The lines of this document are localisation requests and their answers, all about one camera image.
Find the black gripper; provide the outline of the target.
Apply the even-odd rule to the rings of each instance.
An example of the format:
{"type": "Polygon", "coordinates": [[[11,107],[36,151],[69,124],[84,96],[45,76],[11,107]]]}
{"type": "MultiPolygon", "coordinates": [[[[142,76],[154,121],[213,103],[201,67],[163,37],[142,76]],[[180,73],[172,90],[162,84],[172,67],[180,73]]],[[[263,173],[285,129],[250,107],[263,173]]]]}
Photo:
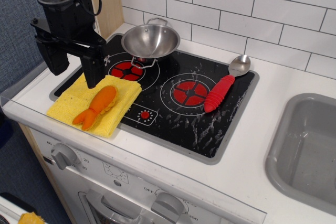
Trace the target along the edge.
{"type": "Polygon", "coordinates": [[[69,66],[67,53],[82,54],[80,59],[89,89],[105,78],[101,55],[105,39],[94,31],[95,17],[91,0],[37,0],[45,18],[31,21],[36,43],[49,70],[56,76],[69,66]]]}

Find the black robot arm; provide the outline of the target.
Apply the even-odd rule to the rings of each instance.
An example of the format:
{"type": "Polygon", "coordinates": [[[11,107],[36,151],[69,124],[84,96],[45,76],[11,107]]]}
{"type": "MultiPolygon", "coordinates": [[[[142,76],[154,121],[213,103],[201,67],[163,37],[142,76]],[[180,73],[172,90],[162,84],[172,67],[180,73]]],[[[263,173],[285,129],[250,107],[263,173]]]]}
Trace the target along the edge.
{"type": "Polygon", "coordinates": [[[104,78],[104,47],[106,40],[95,31],[92,0],[37,0],[45,18],[34,18],[36,43],[47,67],[54,75],[69,66],[68,54],[80,58],[88,88],[104,78]]]}

